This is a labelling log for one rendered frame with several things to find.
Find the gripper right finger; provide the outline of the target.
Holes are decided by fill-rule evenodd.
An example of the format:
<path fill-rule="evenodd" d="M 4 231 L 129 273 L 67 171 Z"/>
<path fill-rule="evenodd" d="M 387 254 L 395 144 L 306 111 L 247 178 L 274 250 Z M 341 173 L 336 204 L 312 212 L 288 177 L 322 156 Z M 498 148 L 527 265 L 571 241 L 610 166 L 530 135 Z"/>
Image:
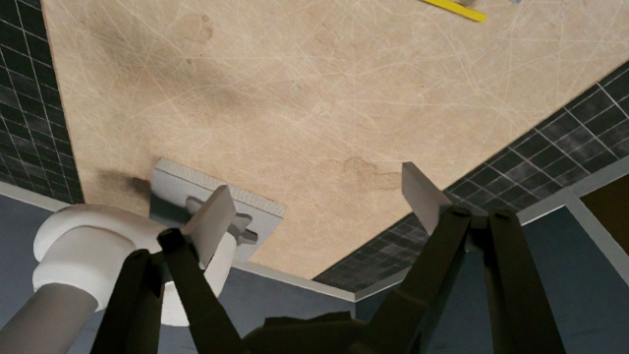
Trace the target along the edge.
<path fill-rule="evenodd" d="M 401 194 L 430 237 L 344 354 L 426 354 L 467 251 L 482 252 L 493 354 L 566 354 L 514 212 L 472 215 L 412 161 L 401 162 Z"/>

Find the yellow long thin bar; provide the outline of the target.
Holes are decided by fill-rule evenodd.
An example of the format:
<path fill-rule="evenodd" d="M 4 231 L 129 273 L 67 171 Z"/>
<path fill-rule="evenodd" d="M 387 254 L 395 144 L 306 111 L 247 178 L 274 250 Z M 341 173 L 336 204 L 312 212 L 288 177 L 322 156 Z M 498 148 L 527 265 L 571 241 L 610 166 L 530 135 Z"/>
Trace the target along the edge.
<path fill-rule="evenodd" d="M 445 8 L 447 10 L 453 11 L 460 15 L 466 16 L 473 20 L 483 23 L 487 17 L 487 15 L 475 11 L 473 9 L 467 8 L 450 0 L 425 0 L 439 7 Z"/>

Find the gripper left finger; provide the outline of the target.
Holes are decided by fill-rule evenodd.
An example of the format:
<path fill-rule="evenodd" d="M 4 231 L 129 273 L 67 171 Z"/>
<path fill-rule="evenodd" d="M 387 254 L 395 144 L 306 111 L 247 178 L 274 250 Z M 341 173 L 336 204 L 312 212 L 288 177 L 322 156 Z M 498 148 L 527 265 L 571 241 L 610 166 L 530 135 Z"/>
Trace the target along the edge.
<path fill-rule="evenodd" d="M 182 230 L 171 227 L 156 236 L 162 251 L 130 253 L 89 354 L 157 354 L 165 283 L 170 281 L 198 354 L 251 354 L 201 271 L 236 213 L 228 185 L 218 186 Z"/>

